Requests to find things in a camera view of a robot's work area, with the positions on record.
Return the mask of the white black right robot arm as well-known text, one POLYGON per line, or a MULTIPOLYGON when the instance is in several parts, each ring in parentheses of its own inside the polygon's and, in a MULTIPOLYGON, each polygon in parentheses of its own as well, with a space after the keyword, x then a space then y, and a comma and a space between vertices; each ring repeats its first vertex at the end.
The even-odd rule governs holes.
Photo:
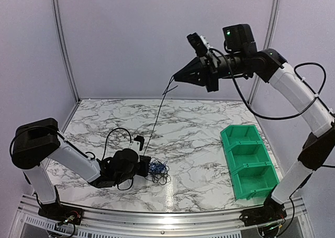
POLYGON ((187 36, 196 56, 173 76, 176 82, 205 87, 208 92, 219 89, 220 79, 258 76, 280 92, 303 117, 311 132, 297 161, 281 182, 275 186, 260 208, 259 216, 271 221, 284 202, 304 186, 312 173, 322 167, 334 149, 334 113, 297 74, 296 67, 274 49, 259 51, 251 27, 237 24, 223 28, 224 51, 212 48, 197 33, 187 36))

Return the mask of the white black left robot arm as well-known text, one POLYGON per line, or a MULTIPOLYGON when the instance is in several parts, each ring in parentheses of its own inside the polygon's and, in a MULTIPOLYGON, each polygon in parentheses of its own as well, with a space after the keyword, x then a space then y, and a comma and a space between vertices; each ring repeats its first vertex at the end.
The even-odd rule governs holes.
POLYGON ((57 189, 43 165, 45 159, 62 164, 95 188, 110 188, 135 176, 148 176, 151 157, 140 154, 143 145, 144 137, 138 135, 130 139, 128 148, 99 160, 72 144, 59 130, 58 122, 47 118, 18 127, 9 153, 12 163, 25 174, 46 212, 61 220, 66 208, 59 203, 57 189))

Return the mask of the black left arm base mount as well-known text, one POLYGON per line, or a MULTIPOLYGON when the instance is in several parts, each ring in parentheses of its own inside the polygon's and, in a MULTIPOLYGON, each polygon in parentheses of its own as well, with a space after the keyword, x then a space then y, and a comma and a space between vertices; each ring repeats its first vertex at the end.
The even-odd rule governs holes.
POLYGON ((83 217, 83 209, 55 202, 46 205, 41 204, 38 215, 58 222, 63 222, 70 216, 74 216, 74 220, 71 222, 75 225, 80 225, 83 217))

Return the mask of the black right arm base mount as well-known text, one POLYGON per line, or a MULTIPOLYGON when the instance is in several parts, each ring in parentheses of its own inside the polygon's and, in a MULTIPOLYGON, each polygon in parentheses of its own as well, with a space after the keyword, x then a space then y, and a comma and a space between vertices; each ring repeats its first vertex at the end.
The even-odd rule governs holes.
POLYGON ((279 204, 269 198, 260 207, 242 210, 239 219, 245 226, 252 226, 285 219, 286 217, 284 204, 279 204))

